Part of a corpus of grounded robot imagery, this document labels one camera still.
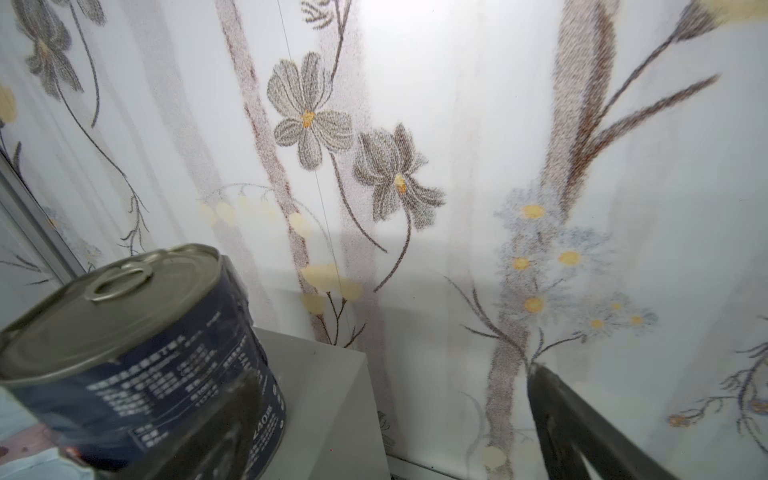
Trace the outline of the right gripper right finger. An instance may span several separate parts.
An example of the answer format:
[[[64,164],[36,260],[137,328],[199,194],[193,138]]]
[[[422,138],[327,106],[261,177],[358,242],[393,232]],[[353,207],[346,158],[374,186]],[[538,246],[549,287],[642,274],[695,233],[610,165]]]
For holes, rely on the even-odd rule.
[[[675,478],[545,366],[530,366],[527,395],[550,479]]]

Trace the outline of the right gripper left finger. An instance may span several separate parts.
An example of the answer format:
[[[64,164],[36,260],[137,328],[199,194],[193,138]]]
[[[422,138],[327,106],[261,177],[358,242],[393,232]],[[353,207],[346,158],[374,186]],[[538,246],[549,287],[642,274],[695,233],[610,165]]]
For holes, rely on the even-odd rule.
[[[262,394],[257,376],[241,375],[184,426],[112,479],[240,479],[246,472]]]

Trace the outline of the dark blue tomato can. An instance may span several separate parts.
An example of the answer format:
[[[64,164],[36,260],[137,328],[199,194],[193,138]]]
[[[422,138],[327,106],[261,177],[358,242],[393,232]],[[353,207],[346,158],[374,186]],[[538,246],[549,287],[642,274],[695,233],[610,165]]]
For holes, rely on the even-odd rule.
[[[244,475],[259,478],[286,406],[246,289],[217,249],[186,244],[81,276],[1,333],[1,384],[71,454],[106,471],[141,458],[244,374],[258,424]]]

